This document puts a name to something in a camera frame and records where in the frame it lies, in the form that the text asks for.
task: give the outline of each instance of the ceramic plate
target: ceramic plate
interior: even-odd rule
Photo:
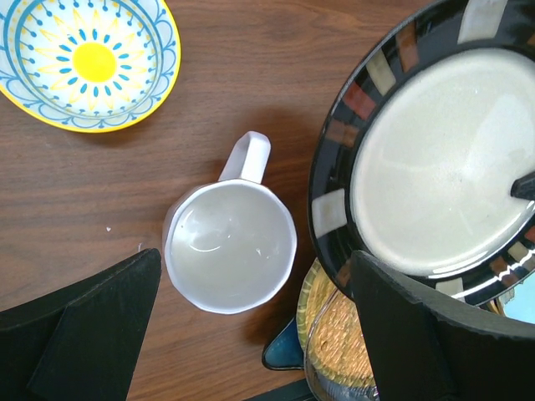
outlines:
[[[370,126],[389,100],[417,74],[450,56],[481,49],[508,50],[522,55],[527,60],[524,63],[535,61],[535,2],[434,3],[386,35],[349,76],[336,98],[313,160],[308,218],[318,258],[346,296],[351,297],[350,284],[340,278],[347,276],[351,252],[363,249],[374,253],[364,243],[350,199],[353,168]],[[522,157],[510,156],[512,160]],[[535,267],[535,217],[529,214],[525,224],[515,230],[507,243],[476,266],[413,277],[467,303],[482,304],[514,286]]]
[[[0,90],[53,126],[122,129],[166,99],[178,30],[163,0],[2,0]]]

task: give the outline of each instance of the bowl rim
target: bowl rim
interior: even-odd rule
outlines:
[[[31,115],[35,119],[37,119],[37,120],[39,120],[39,121],[41,121],[41,122],[43,122],[43,123],[45,123],[47,125],[51,125],[51,126],[53,126],[55,128],[60,128],[60,129],[64,129],[64,130],[67,130],[67,131],[79,132],[79,133],[84,133],[84,134],[104,134],[104,133],[107,133],[107,132],[113,132],[113,131],[118,131],[118,130],[121,130],[121,129],[125,129],[125,128],[131,127],[132,125],[135,125],[135,124],[143,121],[144,119],[146,119],[149,116],[153,115],[164,104],[164,102],[167,100],[167,98],[171,94],[171,91],[174,89],[174,87],[176,85],[176,81],[178,80],[178,75],[180,73],[181,60],[182,60],[181,37],[180,37],[178,26],[176,25],[175,18],[173,16],[171,10],[169,9],[169,6],[167,6],[167,3],[166,3],[165,0],[155,0],[155,1],[157,3],[159,3],[163,7],[163,9],[166,11],[166,14],[168,15],[168,18],[169,18],[169,23],[171,24],[172,29],[173,29],[173,34],[176,37],[175,70],[174,70],[172,78],[170,79],[169,87],[163,93],[163,95],[161,95],[161,100],[159,102],[157,102],[156,104],[154,104],[152,107],[150,107],[149,110],[147,110],[145,113],[140,115],[138,118],[136,118],[134,120],[131,120],[131,121],[128,121],[128,122],[125,122],[123,124],[117,125],[117,126],[113,126],[113,127],[110,126],[110,127],[105,127],[105,128],[80,128],[80,127],[75,127],[75,126],[72,126],[72,125],[61,124],[61,123],[59,123],[57,121],[52,121],[51,119],[47,119],[47,118],[43,117],[41,114],[39,114],[39,113],[37,113],[37,112],[27,108],[27,107],[24,107],[23,103],[20,100],[18,100],[14,95],[12,95],[9,92],[9,90],[3,84],[0,84],[0,93],[2,93],[4,96],[6,96],[6,98],[8,98],[13,104],[15,104],[24,113]]]

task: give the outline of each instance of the blue object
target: blue object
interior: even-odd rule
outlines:
[[[298,338],[295,317],[266,345],[262,353],[262,364],[271,370],[303,369],[303,350]]]

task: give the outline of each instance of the wood grain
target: wood grain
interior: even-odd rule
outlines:
[[[164,271],[130,400],[239,400],[301,378],[261,364],[314,259],[309,166],[325,115],[369,49],[426,0],[168,0],[182,67],[169,99],[117,133],[40,123],[0,97],[0,310],[161,249],[170,204],[214,181],[234,141],[268,135],[265,176],[293,213],[298,256],[269,304],[237,316],[191,306]]]

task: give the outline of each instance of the wooden table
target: wooden table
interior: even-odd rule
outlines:
[[[81,135],[0,97],[0,310],[161,249],[169,205],[214,181],[250,129],[273,143],[265,184],[293,213],[298,256],[267,305],[218,316],[163,271],[130,400],[239,400],[303,376],[261,364],[314,254],[307,180],[325,115],[369,49],[426,0],[167,0],[182,66],[169,99],[117,133]]]

